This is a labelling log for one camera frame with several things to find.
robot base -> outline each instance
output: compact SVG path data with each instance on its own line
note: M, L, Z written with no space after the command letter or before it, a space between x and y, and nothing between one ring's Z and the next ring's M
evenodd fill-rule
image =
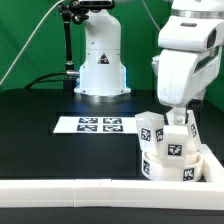
M114 96L97 96L74 92L74 96L78 100L85 100L93 103L116 103L129 100L131 98L131 91Z

black logo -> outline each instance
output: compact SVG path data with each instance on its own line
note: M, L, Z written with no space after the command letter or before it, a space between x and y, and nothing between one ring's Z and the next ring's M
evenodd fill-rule
M197 135L197 131L196 131L194 124L191 125L191 132L192 132L193 137L195 137Z
M168 144L168 156L181 156L182 145Z
M150 142L151 141L151 131L145 128L141 129L141 139Z
M81 124L97 124L98 118L93 117L81 117L79 123Z
M147 161L143 161L143 170L146 174L149 175L149 171L150 171L150 164Z
M163 140L163 129L156 130L156 139L157 142L161 142Z
M103 125L104 132L123 132L122 125Z
M194 168L184 170L184 181L194 180Z
M98 61L98 64L110 64L105 53L103 53L103 55L101 56L100 60Z
M96 132L97 125L78 125L77 131Z
M104 124L122 124L121 118L104 118Z

black cable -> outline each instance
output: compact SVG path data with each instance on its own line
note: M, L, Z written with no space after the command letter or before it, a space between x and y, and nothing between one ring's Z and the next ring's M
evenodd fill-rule
M43 79L46 79L46 78L50 78L50 77L54 77L54 76L59 76L59 75L66 75L66 72L57 72L57 73L51 73L51 74L48 74L48 75L43 75L35 80L33 80L31 83L27 84L24 89L30 89L30 87L34 84L36 84L36 82L39 82Z
M29 85L26 85L24 89L30 89L33 85L38 83L47 83L47 82L64 82L65 79L55 79L55 80L42 80L42 81L35 81L30 83Z

black tabletop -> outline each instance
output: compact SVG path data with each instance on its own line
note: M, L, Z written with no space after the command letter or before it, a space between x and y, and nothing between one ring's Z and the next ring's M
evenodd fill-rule
M134 117L165 114L153 91L126 101L91 103L62 90L8 90L0 94L0 178L144 179L136 134L53 134L60 116ZM195 111L202 143L224 160L224 113L207 101ZM135 208L0 209L1 223L223 223L221 211Z

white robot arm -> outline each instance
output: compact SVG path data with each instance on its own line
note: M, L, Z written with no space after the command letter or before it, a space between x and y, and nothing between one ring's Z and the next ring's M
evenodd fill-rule
M114 0L75 0L70 4L73 22L86 20L86 60L74 92L94 102L116 101L131 91L126 87L126 68L120 61L121 26L107 11L114 6Z
M164 48L152 65L158 74L161 104L172 107L162 115L136 115L142 172L151 180L197 181L202 175L201 141L193 111L194 98L204 97L217 77L224 43L223 0L174 0L172 16L160 31Z
M222 0L175 0L159 34L161 104L186 107L217 77L224 41Z

